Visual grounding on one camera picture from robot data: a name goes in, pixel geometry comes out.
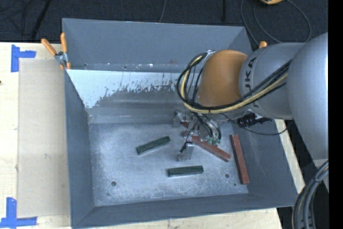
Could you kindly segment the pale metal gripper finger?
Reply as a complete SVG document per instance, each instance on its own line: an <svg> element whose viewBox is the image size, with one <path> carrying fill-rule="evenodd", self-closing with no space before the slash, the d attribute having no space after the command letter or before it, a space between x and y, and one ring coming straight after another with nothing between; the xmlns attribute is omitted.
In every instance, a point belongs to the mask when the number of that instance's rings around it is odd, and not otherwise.
<svg viewBox="0 0 343 229"><path fill-rule="evenodd" d="M178 126L189 126L189 113L187 112L175 112L174 118L173 118L173 127Z"/></svg>
<svg viewBox="0 0 343 229"><path fill-rule="evenodd" d="M194 150L194 143L193 142L185 142L181 149L179 150L179 153L176 156L177 161L184 161L184 160L190 160L192 157L192 153Z"/></svg>

